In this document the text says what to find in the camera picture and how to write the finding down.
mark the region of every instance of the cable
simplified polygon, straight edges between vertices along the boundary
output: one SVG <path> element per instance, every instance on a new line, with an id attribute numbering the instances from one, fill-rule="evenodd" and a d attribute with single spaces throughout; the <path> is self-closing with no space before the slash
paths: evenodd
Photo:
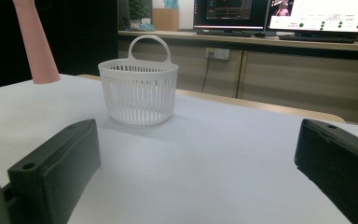
<path id="1" fill-rule="evenodd" d="M 238 92 L 240 91 L 241 71 L 242 71 L 242 63 L 243 63 L 243 54 L 244 54 L 244 52 L 242 51 L 242 54 L 241 54 L 241 63 L 240 63 L 240 73 L 238 74 L 237 90 L 235 91 L 235 98 L 238 98 Z"/>
<path id="2" fill-rule="evenodd" d="M 213 56 L 213 52 L 208 52 L 208 61 L 206 62 L 206 72 L 205 72 L 204 81 L 203 81 L 203 83 L 202 83 L 201 92 L 203 92 L 203 88 L 205 87 L 206 77 L 208 76 L 209 63 L 211 62 L 212 56 Z"/>

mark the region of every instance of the basket handle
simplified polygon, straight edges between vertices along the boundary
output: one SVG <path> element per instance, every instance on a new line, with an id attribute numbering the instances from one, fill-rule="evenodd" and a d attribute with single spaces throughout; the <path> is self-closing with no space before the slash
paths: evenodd
<path id="1" fill-rule="evenodd" d="M 136 37 L 130 44 L 129 60 L 135 60 L 135 58 L 132 56 L 132 47 L 135 45 L 135 43 L 138 40 L 145 39 L 145 38 L 157 40 L 165 48 L 165 51 L 167 51 L 167 60 L 165 60 L 164 63 L 169 63 L 169 64 L 172 63 L 171 62 L 171 52 L 170 52 L 170 49 L 168 48 L 168 45 L 161 38 L 159 38 L 158 36 L 155 36 L 155 35 L 140 35 L 140 36 Z"/>

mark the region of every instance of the pink object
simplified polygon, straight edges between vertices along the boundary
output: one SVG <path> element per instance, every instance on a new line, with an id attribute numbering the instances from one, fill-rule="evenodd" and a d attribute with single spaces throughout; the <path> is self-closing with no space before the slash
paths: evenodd
<path id="1" fill-rule="evenodd" d="M 34 83 L 46 84 L 60 80 L 34 0 L 13 0 L 13 3 Z"/>

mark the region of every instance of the black wall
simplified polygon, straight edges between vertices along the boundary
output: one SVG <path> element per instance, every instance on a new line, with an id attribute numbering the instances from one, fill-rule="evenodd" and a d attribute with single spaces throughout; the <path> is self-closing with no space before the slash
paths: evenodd
<path id="1" fill-rule="evenodd" d="M 99 75 L 115 59 L 117 0 L 35 0 L 59 72 Z M 0 0 L 0 86 L 31 79 L 11 0 Z"/>

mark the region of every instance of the white desk surface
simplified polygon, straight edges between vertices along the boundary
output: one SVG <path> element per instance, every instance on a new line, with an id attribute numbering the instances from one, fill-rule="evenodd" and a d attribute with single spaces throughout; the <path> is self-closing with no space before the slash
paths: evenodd
<path id="1" fill-rule="evenodd" d="M 103 167 L 70 224 L 349 223 L 296 169 L 302 117 L 177 95 L 165 123 L 128 128 L 108 118 L 100 81 L 65 75 L 0 88 L 1 187 L 11 165 L 84 119 L 97 120 Z"/>

